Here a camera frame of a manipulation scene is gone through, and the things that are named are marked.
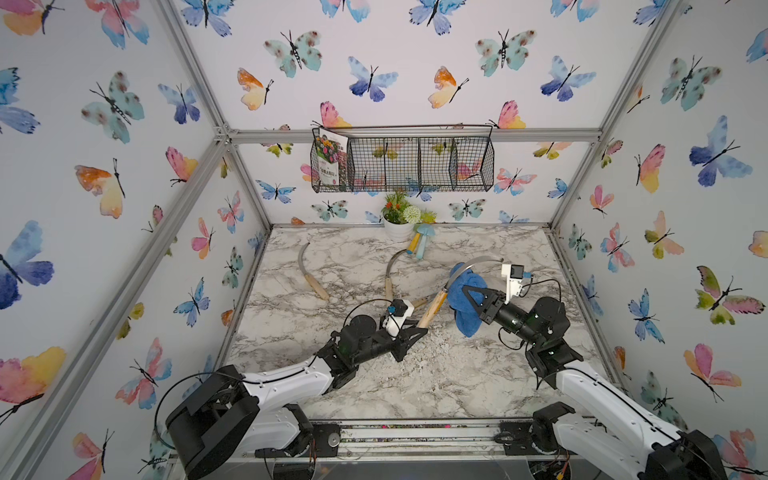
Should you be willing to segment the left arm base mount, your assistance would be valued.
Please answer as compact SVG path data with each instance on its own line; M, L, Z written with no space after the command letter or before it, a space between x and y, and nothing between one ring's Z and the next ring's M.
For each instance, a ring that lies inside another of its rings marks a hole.
M256 445L248 447L257 458L336 457L342 428L337 423L313 423L297 404L257 419L253 424Z

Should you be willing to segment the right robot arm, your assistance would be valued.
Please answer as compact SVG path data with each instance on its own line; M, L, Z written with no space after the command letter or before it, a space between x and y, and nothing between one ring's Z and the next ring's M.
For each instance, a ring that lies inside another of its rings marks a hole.
M498 290L465 286L462 293L481 320L524 342L541 382L597 421L589 423L563 402L538 410L532 441L540 450L576 453L612 479L725 478L710 437L656 417L584 362L564 338L570 322L560 300L542 297L525 311Z

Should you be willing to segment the blue microfiber rag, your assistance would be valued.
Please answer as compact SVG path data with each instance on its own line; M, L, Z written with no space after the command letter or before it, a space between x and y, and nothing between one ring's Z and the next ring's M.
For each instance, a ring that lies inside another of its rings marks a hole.
M487 288L487 283L480 275L474 273L472 269L466 269L461 275L456 277L448 289L447 300L450 308L454 311L456 326L465 337L471 338L479 329L472 329L470 327L470 315L477 312L473 307L473 303L469 302L462 293L464 285Z

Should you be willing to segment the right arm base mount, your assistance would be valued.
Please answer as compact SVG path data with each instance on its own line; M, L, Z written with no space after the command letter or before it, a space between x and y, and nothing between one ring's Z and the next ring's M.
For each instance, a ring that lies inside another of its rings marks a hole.
M535 411L530 417L502 419L494 424L493 442L506 457L556 456L572 453L556 438L555 427L564 425L566 416L582 415L564 402L555 402Z

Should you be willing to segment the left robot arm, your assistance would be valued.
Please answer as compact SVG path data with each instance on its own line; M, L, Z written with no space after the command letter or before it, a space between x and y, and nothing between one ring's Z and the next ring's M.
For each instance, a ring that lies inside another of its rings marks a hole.
M402 361L427 334L429 323L407 315L380 322L359 315L332 332L308 359L289 367L241 373L226 365L210 372L165 420L187 478L203 479L247 452L304 453L315 434L301 403L344 387L367 361L386 355Z

